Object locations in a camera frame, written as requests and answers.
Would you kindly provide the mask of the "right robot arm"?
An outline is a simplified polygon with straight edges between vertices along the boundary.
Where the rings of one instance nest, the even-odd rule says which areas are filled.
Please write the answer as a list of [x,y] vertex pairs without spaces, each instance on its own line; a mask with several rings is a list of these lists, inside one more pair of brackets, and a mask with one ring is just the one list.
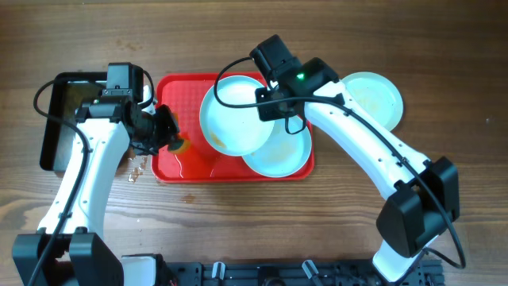
[[458,170],[449,159],[432,161],[399,140],[319,58],[305,64],[293,56],[255,56],[253,61],[267,83],[278,84],[257,92],[260,113],[304,116],[366,172],[384,198],[376,220],[383,242],[372,258],[384,281],[401,282],[427,253],[440,257],[430,244],[445,231],[460,258],[455,266],[464,268],[464,251],[453,226],[460,216]]

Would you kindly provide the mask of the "green orange sponge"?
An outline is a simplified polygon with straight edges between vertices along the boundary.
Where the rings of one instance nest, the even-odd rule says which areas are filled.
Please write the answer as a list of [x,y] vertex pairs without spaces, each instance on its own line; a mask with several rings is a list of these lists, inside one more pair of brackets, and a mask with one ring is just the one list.
[[173,154],[185,153],[186,150],[191,146],[191,142],[182,137],[173,137],[167,144],[167,150]]

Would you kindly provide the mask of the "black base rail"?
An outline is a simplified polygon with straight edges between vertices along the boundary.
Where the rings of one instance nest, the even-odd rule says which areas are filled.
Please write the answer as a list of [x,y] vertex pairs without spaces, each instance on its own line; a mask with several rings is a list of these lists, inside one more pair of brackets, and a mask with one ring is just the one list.
[[389,285],[369,260],[327,263],[274,263],[203,265],[199,262],[169,263],[174,285],[263,286],[263,285]]

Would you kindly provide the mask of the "white plate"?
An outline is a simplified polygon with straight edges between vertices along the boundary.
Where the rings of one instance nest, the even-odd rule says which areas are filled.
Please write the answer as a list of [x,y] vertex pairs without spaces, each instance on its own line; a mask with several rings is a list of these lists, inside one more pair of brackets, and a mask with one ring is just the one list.
[[232,75],[220,79],[217,93],[206,92],[199,124],[206,141],[218,152],[241,157],[259,149],[270,137],[274,122],[262,122],[255,107],[255,91],[263,84],[252,77]]
[[269,180],[300,180],[314,168],[311,127],[293,118],[275,121],[268,140],[256,151],[242,156],[246,165]]
[[392,131],[402,120],[404,102],[398,88],[386,77],[361,71],[341,80],[351,96],[380,125]]

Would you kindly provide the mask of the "red plastic tray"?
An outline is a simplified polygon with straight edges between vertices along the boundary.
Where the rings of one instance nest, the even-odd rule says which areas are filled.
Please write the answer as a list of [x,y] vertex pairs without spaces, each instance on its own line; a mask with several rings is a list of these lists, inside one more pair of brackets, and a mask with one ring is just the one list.
[[170,107],[180,136],[186,140],[181,151],[173,153],[162,148],[152,158],[152,172],[158,180],[173,184],[271,180],[251,170],[242,158],[219,153],[203,136],[199,110],[216,78],[215,73],[174,73],[163,77],[158,84],[157,105]]

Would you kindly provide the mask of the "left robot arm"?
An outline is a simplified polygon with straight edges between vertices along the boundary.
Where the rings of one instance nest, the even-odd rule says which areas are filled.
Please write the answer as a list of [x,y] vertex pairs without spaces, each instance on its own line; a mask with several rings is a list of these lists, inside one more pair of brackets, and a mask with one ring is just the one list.
[[117,167],[130,146],[152,153],[172,145],[179,128],[170,109],[153,114],[127,96],[85,101],[60,189],[35,234],[20,234],[13,260],[25,285],[168,285],[173,274],[159,254],[117,258],[103,224]]

